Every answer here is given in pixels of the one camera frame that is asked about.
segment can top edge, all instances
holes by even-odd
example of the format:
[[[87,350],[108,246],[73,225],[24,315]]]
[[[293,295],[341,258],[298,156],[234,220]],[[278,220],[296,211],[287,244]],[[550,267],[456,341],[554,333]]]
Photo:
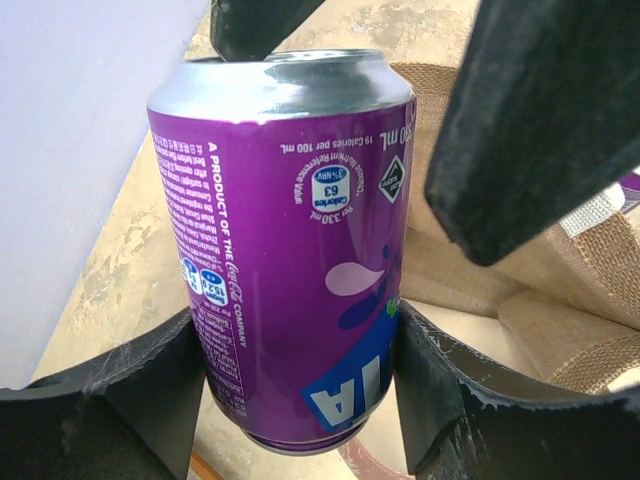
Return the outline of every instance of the can top edge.
[[[261,62],[224,62],[220,57],[201,57],[188,60],[187,64],[212,64],[212,63],[234,63],[240,65],[247,64],[295,64],[295,63],[342,63],[342,62],[363,62],[368,60],[384,60],[384,55],[380,50],[373,48],[351,48],[351,49],[318,49],[318,50],[292,50],[288,52],[277,52],[267,56]]]

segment beverage can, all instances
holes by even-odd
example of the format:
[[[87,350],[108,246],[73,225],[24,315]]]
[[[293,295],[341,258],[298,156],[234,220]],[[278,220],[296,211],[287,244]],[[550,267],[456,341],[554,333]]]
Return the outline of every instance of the beverage can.
[[[273,451],[337,447],[392,377],[410,85],[376,50],[202,59],[148,115],[217,404]]]

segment white wall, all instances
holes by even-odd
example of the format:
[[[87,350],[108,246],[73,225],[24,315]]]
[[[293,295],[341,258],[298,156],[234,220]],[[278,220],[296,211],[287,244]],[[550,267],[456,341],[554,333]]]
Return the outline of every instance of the white wall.
[[[29,382],[207,4],[3,2],[0,387]]]

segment nutrition label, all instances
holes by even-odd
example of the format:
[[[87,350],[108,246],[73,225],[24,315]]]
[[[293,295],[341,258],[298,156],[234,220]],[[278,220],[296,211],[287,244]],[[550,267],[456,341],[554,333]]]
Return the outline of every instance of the nutrition label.
[[[153,141],[216,396],[246,417],[237,350],[247,348],[241,272],[235,263],[218,147],[215,142],[185,143],[156,134]]]

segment purple can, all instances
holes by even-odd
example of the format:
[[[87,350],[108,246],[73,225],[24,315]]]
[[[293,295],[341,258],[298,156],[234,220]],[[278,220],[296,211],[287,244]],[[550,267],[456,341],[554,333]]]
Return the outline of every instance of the purple can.
[[[344,443],[393,372],[410,85],[375,50],[202,59],[148,112],[218,405],[280,453]]]

